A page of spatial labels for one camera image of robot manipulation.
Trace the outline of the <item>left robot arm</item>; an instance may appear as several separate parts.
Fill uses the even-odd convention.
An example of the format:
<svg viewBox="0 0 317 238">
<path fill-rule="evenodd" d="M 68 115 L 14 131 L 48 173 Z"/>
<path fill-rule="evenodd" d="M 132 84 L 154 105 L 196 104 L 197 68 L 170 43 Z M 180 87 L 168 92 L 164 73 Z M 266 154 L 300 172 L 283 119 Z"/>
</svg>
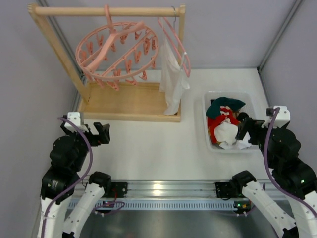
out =
<svg viewBox="0 0 317 238">
<path fill-rule="evenodd" d="M 89 175 L 93 162 L 92 148 L 110 142 L 110 125 L 94 123 L 97 134 L 86 124 L 76 126 L 62 119 L 64 136 L 53 143 L 51 166 L 42 178 L 40 192 L 41 220 L 39 238 L 77 238 L 96 202 L 110 193 L 111 176 L 102 172 Z M 85 192 L 76 207 L 66 217 L 67 207 L 75 187 L 89 175 Z"/>
</svg>

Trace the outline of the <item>black sock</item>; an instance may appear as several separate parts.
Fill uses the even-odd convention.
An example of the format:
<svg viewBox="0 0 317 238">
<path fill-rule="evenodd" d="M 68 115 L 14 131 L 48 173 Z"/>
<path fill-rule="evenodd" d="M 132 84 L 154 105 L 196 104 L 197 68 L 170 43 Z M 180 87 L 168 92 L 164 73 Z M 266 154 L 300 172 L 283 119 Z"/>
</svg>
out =
<svg viewBox="0 0 317 238">
<path fill-rule="evenodd" d="M 240 123 L 246 123 L 248 121 L 252 121 L 253 119 L 245 112 L 239 113 L 236 118 Z"/>
</svg>

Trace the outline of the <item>red sock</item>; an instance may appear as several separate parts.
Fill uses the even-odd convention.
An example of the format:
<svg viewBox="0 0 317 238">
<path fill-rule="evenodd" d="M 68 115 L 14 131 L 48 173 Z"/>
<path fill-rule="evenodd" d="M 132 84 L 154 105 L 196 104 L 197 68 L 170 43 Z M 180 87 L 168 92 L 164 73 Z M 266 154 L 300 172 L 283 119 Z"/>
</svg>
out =
<svg viewBox="0 0 317 238">
<path fill-rule="evenodd" d="M 229 119 L 229 123 L 238 125 L 240 122 L 234 116 L 234 112 L 228 106 L 209 106 L 206 111 L 208 131 L 211 137 L 212 143 L 217 143 L 214 130 L 223 121 Z"/>
</svg>

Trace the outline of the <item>pink round clip hanger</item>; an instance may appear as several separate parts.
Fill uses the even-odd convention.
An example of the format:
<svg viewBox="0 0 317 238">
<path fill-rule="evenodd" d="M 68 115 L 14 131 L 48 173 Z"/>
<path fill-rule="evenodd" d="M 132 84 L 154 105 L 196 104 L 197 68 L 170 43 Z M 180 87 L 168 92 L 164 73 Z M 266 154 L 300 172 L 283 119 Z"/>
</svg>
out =
<svg viewBox="0 0 317 238">
<path fill-rule="evenodd" d="M 115 91 L 126 82 L 146 81 L 147 69 L 155 69 L 159 54 L 156 33 L 143 21 L 113 22 L 105 5 L 106 25 L 88 33 L 77 45 L 76 61 L 89 82 Z"/>
</svg>

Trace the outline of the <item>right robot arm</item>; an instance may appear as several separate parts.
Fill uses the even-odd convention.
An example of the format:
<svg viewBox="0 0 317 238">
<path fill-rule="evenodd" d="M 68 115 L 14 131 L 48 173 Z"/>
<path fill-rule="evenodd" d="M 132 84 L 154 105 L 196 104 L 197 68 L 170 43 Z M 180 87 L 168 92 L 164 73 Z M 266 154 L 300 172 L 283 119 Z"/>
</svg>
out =
<svg viewBox="0 0 317 238">
<path fill-rule="evenodd" d="M 271 183 L 282 192 L 292 209 L 293 217 L 281 209 L 249 171 L 232 177 L 235 193 L 249 199 L 270 222 L 280 238 L 315 238 L 317 236 L 317 176 L 300 160 L 301 143 L 287 126 L 270 129 L 262 120 L 243 119 L 237 138 L 250 135 L 264 156 L 264 166 Z"/>
</svg>

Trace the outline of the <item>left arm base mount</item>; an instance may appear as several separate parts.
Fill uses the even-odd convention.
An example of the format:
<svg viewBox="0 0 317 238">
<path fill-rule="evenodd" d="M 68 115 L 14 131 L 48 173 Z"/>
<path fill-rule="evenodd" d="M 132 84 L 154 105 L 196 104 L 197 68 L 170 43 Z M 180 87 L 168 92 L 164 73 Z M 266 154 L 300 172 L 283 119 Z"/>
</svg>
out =
<svg viewBox="0 0 317 238">
<path fill-rule="evenodd" d="M 119 199 L 124 198 L 127 191 L 127 182 L 112 182 L 110 191 L 102 196 L 102 207 L 97 211 L 103 214 L 120 211 L 125 206 L 125 203 L 119 201 Z"/>
</svg>

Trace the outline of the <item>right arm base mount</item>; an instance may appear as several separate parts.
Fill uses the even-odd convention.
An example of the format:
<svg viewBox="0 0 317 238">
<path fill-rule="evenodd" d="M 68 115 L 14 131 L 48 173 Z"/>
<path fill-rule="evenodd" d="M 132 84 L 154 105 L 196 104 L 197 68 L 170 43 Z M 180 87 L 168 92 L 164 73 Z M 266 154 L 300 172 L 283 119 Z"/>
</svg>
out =
<svg viewBox="0 0 317 238">
<path fill-rule="evenodd" d="M 245 200 L 245 196 L 238 192 L 238 190 L 230 182 L 216 182 L 215 190 L 217 198 L 224 201 L 234 202 L 234 213 L 237 216 L 247 215 L 251 211 L 252 204 L 251 201 Z"/>
</svg>

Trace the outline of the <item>dark green christmas sock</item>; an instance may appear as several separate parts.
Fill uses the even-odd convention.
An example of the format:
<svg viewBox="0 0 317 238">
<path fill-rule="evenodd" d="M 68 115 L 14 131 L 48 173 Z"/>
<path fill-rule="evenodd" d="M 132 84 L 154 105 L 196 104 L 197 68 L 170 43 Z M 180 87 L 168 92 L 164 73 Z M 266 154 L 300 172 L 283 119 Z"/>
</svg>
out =
<svg viewBox="0 0 317 238">
<path fill-rule="evenodd" d="M 211 105 L 206 111 L 206 116 L 211 119 L 215 119 L 216 117 L 221 115 L 220 110 L 222 109 L 230 109 L 232 110 L 232 112 L 237 112 L 245 105 L 245 102 L 238 99 L 219 97 L 212 100 Z"/>
</svg>

